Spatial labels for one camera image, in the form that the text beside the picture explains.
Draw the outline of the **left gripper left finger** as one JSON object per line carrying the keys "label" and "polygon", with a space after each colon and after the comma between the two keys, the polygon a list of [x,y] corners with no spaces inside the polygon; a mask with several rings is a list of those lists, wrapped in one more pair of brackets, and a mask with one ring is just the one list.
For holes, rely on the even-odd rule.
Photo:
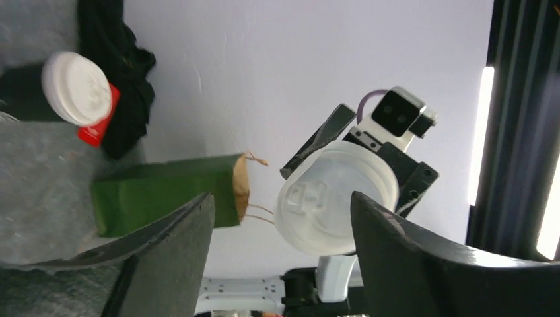
{"label": "left gripper left finger", "polygon": [[2,316],[194,316],[215,220],[200,194],[69,260],[1,266]]}

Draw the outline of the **green box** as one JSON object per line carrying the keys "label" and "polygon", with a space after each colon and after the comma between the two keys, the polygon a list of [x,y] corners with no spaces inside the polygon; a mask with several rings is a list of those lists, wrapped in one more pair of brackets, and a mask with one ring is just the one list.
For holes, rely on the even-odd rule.
{"label": "green box", "polygon": [[90,195],[98,234],[125,236],[203,193],[214,197],[216,228],[239,225],[232,169],[240,155],[142,164],[95,180]]}

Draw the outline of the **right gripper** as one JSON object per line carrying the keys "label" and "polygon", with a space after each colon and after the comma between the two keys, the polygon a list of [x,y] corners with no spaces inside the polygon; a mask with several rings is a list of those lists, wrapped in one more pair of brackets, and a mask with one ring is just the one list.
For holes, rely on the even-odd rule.
{"label": "right gripper", "polygon": [[[308,156],[336,140],[354,121],[356,115],[345,104],[338,105],[308,141],[279,170],[282,178],[287,180]],[[395,213],[400,217],[406,218],[412,212],[439,177],[439,173],[428,164],[417,162],[392,143],[381,143],[357,127],[352,127],[343,140],[368,149],[391,168],[399,189]]]}

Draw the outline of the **brown paper bag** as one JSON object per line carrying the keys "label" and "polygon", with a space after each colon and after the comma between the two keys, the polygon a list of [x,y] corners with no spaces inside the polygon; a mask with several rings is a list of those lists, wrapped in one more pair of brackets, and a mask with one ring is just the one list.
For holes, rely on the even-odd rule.
{"label": "brown paper bag", "polygon": [[265,159],[256,157],[252,151],[245,151],[237,158],[232,169],[232,190],[234,194],[237,218],[240,223],[245,217],[249,217],[259,219],[273,225],[274,222],[272,220],[260,216],[248,215],[246,213],[247,208],[255,207],[257,209],[261,209],[262,211],[266,211],[271,215],[273,214],[273,211],[269,210],[268,208],[250,203],[250,183],[248,174],[249,160],[258,162],[262,166],[269,166],[268,162]]}

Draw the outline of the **black paper coffee cup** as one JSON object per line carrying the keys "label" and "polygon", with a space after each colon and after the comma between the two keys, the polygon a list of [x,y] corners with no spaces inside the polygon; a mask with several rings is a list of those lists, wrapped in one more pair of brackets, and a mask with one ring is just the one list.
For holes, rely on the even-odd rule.
{"label": "black paper coffee cup", "polygon": [[1,74],[1,117],[20,122],[62,122],[42,90],[43,63],[8,67]]}

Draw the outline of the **white cup lid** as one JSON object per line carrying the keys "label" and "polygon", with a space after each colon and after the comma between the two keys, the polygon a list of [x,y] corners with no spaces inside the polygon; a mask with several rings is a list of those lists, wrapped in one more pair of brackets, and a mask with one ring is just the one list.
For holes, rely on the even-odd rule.
{"label": "white cup lid", "polygon": [[111,93],[104,72],[74,52],[57,52],[47,58],[42,90],[56,114],[75,126],[94,125],[110,111]]}
{"label": "white cup lid", "polygon": [[396,175],[374,152],[333,141],[312,153],[281,188],[273,222],[294,248],[314,256],[355,251],[351,195],[366,194],[393,211],[399,198]]}

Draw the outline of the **red tag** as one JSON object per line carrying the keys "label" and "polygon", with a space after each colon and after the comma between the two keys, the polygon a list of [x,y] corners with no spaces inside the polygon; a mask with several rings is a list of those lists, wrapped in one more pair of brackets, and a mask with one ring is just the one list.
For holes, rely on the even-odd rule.
{"label": "red tag", "polygon": [[92,147],[101,146],[102,140],[106,134],[109,123],[114,115],[116,106],[121,96],[120,91],[112,83],[109,83],[109,87],[111,93],[110,95],[111,107],[110,107],[110,111],[108,112],[108,115],[94,125],[88,127],[80,127],[77,130],[77,137],[81,141],[85,142],[86,144],[89,144]]}

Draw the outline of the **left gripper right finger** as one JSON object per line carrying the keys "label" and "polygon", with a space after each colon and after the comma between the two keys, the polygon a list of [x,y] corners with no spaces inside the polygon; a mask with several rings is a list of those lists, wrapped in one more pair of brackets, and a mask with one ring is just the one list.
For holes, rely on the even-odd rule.
{"label": "left gripper right finger", "polygon": [[559,264],[502,256],[439,236],[351,195],[371,316],[558,316]]}

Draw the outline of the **black cloth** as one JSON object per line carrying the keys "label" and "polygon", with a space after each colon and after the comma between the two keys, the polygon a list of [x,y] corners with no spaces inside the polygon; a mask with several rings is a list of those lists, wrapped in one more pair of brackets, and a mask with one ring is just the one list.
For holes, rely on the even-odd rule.
{"label": "black cloth", "polygon": [[78,1],[79,53],[103,70],[120,92],[114,115],[102,141],[112,159],[120,159],[147,133],[155,99],[147,76],[156,64],[154,54],[137,45],[123,20],[123,1]]}

